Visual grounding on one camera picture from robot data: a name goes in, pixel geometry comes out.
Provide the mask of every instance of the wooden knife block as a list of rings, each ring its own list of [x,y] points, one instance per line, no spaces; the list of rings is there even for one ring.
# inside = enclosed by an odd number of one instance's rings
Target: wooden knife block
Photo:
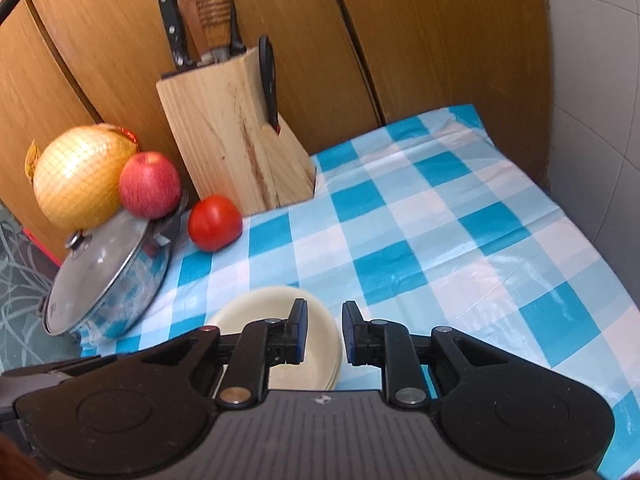
[[[156,83],[201,199],[220,194],[244,216],[314,196],[316,167],[287,123],[267,120],[258,49]]]

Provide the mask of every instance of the tile wall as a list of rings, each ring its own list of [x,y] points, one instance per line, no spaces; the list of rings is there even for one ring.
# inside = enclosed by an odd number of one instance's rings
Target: tile wall
[[[550,191],[640,304],[640,0],[548,0]]]

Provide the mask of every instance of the stainless steel pot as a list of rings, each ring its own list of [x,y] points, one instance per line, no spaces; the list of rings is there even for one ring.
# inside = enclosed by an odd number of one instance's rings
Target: stainless steel pot
[[[176,211],[157,221],[122,209],[73,234],[66,245],[71,252],[38,309],[46,332],[71,333],[91,345],[126,332],[162,283],[187,199],[183,192]]]

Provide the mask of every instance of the pot handle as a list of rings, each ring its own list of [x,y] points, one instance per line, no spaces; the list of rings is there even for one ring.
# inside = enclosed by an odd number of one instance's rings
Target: pot handle
[[[154,238],[156,243],[161,247],[170,244],[173,242],[180,234],[180,218],[182,217],[182,213],[184,213],[187,209],[187,202],[189,201],[189,193],[186,189],[182,190],[182,196],[180,197],[180,202],[178,202],[178,206],[175,210],[160,219],[156,224],[156,228],[154,230]]]
[[[38,307],[36,308],[36,316],[43,317],[44,309],[47,307],[47,303],[49,303],[49,296],[51,295],[51,291],[47,292],[43,297],[40,298],[38,302]]]

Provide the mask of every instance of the cream plate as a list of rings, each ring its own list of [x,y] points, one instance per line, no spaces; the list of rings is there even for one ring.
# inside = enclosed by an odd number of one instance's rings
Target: cream plate
[[[247,323],[268,317],[286,319],[296,298],[308,306],[305,359],[299,365],[278,365],[269,372],[272,390],[333,390],[342,364],[342,337],[318,298],[292,286],[268,286],[236,298],[214,314],[208,325],[223,334],[242,331]]]

